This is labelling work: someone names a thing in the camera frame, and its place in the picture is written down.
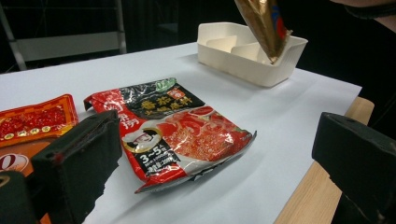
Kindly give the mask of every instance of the white tabletop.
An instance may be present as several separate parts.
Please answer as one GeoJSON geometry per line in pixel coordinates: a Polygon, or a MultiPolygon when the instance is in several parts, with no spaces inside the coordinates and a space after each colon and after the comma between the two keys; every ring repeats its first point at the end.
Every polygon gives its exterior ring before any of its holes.
{"type": "Polygon", "coordinates": [[[273,88],[198,63],[196,43],[0,75],[0,111],[73,95],[79,119],[92,93],[166,77],[258,136],[243,157],[195,182],[134,194],[123,156],[85,223],[273,223],[312,163],[321,112],[344,115],[361,87],[295,69],[273,88]]]}

